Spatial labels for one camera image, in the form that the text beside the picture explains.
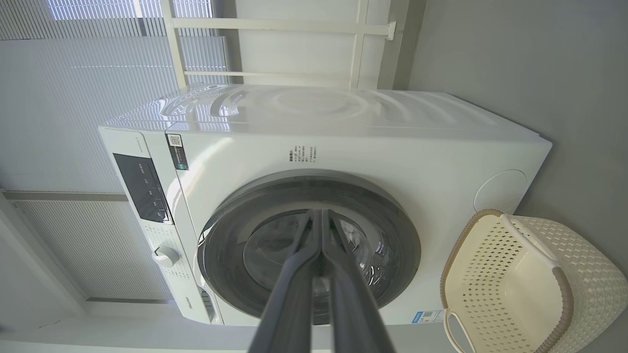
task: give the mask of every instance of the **black display screen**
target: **black display screen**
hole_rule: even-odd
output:
[[[116,153],[114,157],[140,218],[172,222],[153,160]]]

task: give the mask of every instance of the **basket handle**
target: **basket handle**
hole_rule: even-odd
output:
[[[469,335],[467,334],[467,329],[465,329],[465,327],[462,325],[462,321],[460,320],[460,318],[458,318],[458,315],[456,315],[455,312],[451,311],[451,309],[449,308],[446,308],[445,319],[443,320],[443,323],[445,324],[445,333],[447,334],[447,338],[449,339],[449,342],[452,344],[453,348],[455,348],[458,353],[466,353],[462,349],[462,347],[458,344],[458,342],[456,342],[456,340],[453,338],[452,330],[449,327],[449,316],[454,316],[456,320],[458,320],[458,324],[462,328],[462,331],[465,333],[467,341],[469,342],[471,349],[475,353],[475,347],[473,346],[473,342],[471,342],[471,340],[469,339]]]
[[[535,253],[535,255],[539,256],[539,258],[544,263],[546,263],[549,268],[560,267],[560,265],[558,264],[558,258],[556,257],[556,255],[554,255],[553,252],[551,252],[551,250],[549,250],[545,246],[545,244],[543,244],[543,242],[539,241],[539,239],[537,239],[534,234],[530,233],[530,237],[532,237],[536,241],[538,246],[534,245],[530,241],[530,239],[528,239],[528,237],[524,236],[523,234],[521,234],[521,232],[519,232],[519,229],[517,229],[517,227],[514,226],[510,217],[507,214],[502,214],[501,216],[499,216],[499,218],[502,219],[505,227],[508,229],[508,232],[510,232],[510,234],[512,234],[515,238],[517,238],[517,240],[523,246],[525,246],[528,249],[528,251]]]

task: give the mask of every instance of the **washing machine door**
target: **washing machine door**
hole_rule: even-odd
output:
[[[261,317],[308,209],[338,214],[379,307],[410,284],[421,257],[419,236],[390,195],[346,173],[295,170],[238,189],[207,222],[198,264],[216,294],[240,311]],[[328,285],[316,280],[314,324],[329,323],[328,302]]]

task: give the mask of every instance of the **white dial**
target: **white dial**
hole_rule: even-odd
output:
[[[160,245],[153,251],[153,261],[164,268],[170,268],[179,260],[179,254],[168,246]]]

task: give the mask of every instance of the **white washing machine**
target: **white washing machine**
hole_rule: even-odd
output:
[[[385,324],[442,309],[466,222],[513,212],[551,148],[448,94],[257,85],[191,86],[100,133],[181,313],[222,325],[259,323],[311,208],[340,214]]]

